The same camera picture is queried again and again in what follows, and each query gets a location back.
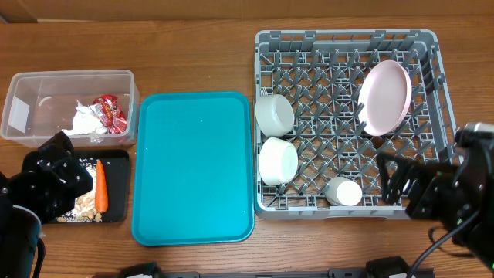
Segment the white plastic fork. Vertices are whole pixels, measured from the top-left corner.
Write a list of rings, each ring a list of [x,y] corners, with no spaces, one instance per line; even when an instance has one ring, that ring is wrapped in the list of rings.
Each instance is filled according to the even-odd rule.
[[[261,95],[262,97],[268,96],[268,95],[269,95],[268,90],[267,90],[265,87],[262,87],[262,88],[260,89],[260,95]]]

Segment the cream bowl with peanuts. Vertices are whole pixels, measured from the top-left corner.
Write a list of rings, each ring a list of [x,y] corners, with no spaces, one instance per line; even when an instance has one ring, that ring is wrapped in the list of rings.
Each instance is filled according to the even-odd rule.
[[[266,185],[281,185],[293,180],[298,167],[298,154],[288,141],[271,137],[259,153],[259,173]]]

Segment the red wrapper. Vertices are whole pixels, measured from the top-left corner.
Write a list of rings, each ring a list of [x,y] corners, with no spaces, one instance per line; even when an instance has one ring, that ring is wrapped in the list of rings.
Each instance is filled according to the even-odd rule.
[[[90,109],[110,134],[121,134],[127,129],[125,113],[117,100],[117,96],[105,94],[97,97],[90,105]]]

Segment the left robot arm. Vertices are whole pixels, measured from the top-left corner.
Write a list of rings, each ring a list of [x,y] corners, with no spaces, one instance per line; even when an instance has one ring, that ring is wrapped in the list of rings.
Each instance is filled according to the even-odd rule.
[[[1,176],[1,276],[38,277],[46,254],[42,225],[71,211],[93,179],[60,131],[28,153],[22,170]]]

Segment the white paper cup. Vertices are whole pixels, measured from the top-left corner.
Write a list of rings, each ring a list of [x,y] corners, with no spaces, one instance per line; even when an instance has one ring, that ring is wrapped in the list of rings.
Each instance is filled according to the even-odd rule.
[[[358,183],[344,177],[332,178],[323,193],[330,204],[339,206],[358,205],[363,197]]]

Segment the grey bowl with peanuts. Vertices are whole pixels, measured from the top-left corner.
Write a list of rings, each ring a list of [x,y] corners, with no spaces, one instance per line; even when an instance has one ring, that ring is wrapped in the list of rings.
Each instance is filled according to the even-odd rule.
[[[255,103],[255,119],[267,137],[282,137],[294,125],[295,117],[290,102],[279,94],[261,96]]]

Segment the orange carrot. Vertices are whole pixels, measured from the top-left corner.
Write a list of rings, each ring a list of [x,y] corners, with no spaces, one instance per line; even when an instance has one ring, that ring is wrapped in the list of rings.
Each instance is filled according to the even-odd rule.
[[[98,213],[104,213],[109,206],[106,175],[102,161],[96,162],[96,192],[95,209]]]

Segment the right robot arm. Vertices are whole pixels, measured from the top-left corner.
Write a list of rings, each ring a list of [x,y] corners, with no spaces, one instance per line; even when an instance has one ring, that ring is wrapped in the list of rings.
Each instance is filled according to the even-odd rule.
[[[406,195],[411,219],[438,220],[447,230],[415,260],[409,277],[449,239],[493,267],[493,126],[468,123],[459,128],[454,149],[463,158],[458,165],[377,155],[384,202],[393,204]]]

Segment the pink round plate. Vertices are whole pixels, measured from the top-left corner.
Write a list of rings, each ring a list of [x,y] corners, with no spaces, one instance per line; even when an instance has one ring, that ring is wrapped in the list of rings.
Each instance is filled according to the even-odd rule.
[[[363,108],[358,120],[364,131],[381,136],[395,130],[403,121],[411,103],[411,79],[407,70],[394,60],[378,63],[365,77],[358,103]]]

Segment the white paper napkin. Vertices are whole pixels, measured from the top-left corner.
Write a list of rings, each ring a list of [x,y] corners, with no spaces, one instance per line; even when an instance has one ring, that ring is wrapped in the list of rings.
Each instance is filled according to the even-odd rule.
[[[83,106],[77,102],[76,114],[72,121],[70,130],[62,129],[67,136],[106,134],[108,128],[103,125],[95,113],[94,105]]]

